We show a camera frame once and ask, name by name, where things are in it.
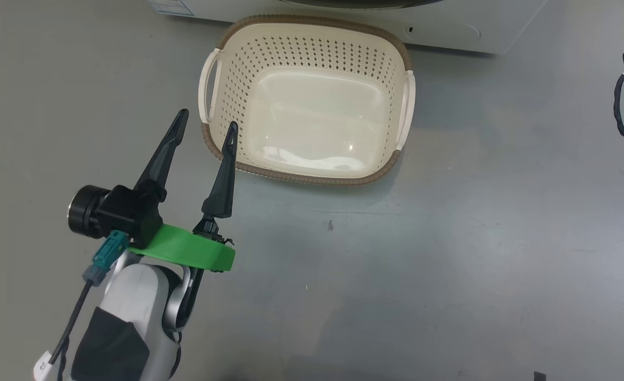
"label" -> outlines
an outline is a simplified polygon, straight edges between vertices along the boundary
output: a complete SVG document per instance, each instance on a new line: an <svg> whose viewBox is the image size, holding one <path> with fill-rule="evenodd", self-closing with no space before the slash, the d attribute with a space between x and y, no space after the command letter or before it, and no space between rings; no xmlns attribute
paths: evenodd
<svg viewBox="0 0 624 381"><path fill-rule="evenodd" d="M147 0L160 14L194 15L181 0Z"/></svg>
<svg viewBox="0 0 624 381"><path fill-rule="evenodd" d="M50 360L51 354L48 352L43 353L43 356L34 364L33 376L34 381L46 381L49 379L49 376L53 376L53 378L57 377L55 374L51 374L51 370L53 370L53 366L48 364L48 360Z"/></svg>

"gray floor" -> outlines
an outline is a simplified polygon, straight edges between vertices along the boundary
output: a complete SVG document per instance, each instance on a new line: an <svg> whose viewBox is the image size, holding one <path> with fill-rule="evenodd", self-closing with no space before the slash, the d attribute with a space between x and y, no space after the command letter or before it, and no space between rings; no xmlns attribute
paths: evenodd
<svg viewBox="0 0 624 381"><path fill-rule="evenodd" d="M413 128L377 184L237 174L237 262L205 277L176 379L624 379L623 9L552 0L502 57L412 50ZM0 2L0 379L55 345L98 246L70 198L133 184L180 108L161 211L200 218L196 83L224 30L144 0Z"/></svg>

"beige basket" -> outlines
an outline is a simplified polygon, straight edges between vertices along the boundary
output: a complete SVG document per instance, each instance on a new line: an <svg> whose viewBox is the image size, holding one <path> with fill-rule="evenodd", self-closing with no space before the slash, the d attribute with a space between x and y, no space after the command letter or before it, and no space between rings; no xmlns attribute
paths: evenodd
<svg viewBox="0 0 624 381"><path fill-rule="evenodd" d="M203 137L218 159L236 121L237 169L310 184L362 185L384 176L399 159L414 105L401 41L322 17L235 23L208 57L198 88Z"/></svg>

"black hose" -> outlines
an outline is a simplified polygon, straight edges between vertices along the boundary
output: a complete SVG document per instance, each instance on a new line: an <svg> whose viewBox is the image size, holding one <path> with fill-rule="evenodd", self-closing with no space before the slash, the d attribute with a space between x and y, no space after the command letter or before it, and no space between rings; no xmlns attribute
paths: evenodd
<svg viewBox="0 0 624 381"><path fill-rule="evenodd" d="M67 349L69 348L69 338L65 340L65 344L62 345L62 351L60 352L60 366L58 366L58 379L62 381L62 374L65 373L65 366L67 365Z"/></svg>
<svg viewBox="0 0 624 381"><path fill-rule="evenodd" d="M63 350L63 346L68 343L69 335L72 333L72 329L74 328L75 323L77 323L77 318L79 317L79 313L82 311L82 307L84 306L84 301L88 296L88 292L93 285L93 280L87 280L84 285L84 289L82 289L82 294L79 295L79 299L77 300L77 304L74 306L72 310L72 315L69 317L69 321L67 322L67 327L65 327L65 331L62 333L62 337L60 341L58 341L58 345L55 350L53 350L53 354L51 355L50 360L48 360L48 364L55 364L58 356Z"/></svg>
<svg viewBox="0 0 624 381"><path fill-rule="evenodd" d="M620 113L620 97L622 92L622 85L624 84L624 75L621 75L617 79L617 83L615 84L615 90L613 92L614 101L612 104L612 113L615 117L615 121L617 122L617 130L620 132L620 135L624 137L624 123L622 122L622 115Z"/></svg>

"white appliance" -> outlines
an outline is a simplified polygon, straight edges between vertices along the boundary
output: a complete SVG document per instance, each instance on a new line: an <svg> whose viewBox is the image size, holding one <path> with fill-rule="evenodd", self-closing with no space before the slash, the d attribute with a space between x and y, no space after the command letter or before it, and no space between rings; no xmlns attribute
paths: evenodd
<svg viewBox="0 0 624 381"><path fill-rule="evenodd" d="M547 0L148 0L160 14L235 22L320 15L370 24L404 43L505 53Z"/></svg>

